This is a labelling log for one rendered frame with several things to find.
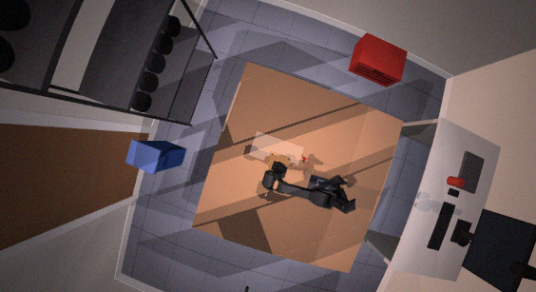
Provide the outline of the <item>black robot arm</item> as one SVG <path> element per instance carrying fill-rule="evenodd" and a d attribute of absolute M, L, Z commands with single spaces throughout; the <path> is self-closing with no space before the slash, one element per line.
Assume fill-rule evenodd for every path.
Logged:
<path fill-rule="evenodd" d="M 295 197 L 301 197 L 308 199 L 312 204 L 316 204 L 325 209 L 332 209 L 334 206 L 339 211 L 344 212 L 345 214 L 349 213 L 352 208 L 352 203 L 349 200 L 345 200 L 343 197 L 339 196 L 333 190 L 327 188 L 313 188 L 308 189 L 298 185 L 289 184 L 284 182 L 282 179 L 285 178 L 287 167 L 281 162 L 274 161 L 272 165 L 272 170 L 267 170 L 264 173 L 262 180 L 262 185 L 269 191 L 275 190 L 281 194 L 289 194 Z M 277 189 L 273 189 L 275 181 L 278 181 Z M 325 205 L 327 204 L 327 206 Z"/>

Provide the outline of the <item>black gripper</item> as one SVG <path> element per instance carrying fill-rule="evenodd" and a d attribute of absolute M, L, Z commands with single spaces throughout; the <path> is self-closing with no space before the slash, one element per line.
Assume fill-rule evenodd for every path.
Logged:
<path fill-rule="evenodd" d="M 346 192 L 343 188 L 340 187 L 340 185 L 345 185 L 347 184 L 347 182 L 344 181 L 344 179 L 342 179 L 342 177 L 340 177 L 339 175 L 336 175 L 335 177 L 333 177 L 332 179 L 330 179 L 330 182 L 332 183 L 332 185 L 335 186 L 335 192 L 338 193 L 339 196 L 343 197 L 345 200 L 347 199 L 346 197 Z M 347 199 L 348 200 L 348 199 Z M 353 204 L 352 205 L 352 208 L 350 210 L 351 211 L 354 211 L 355 210 L 355 199 L 352 199 L 351 200 L 351 203 Z"/>

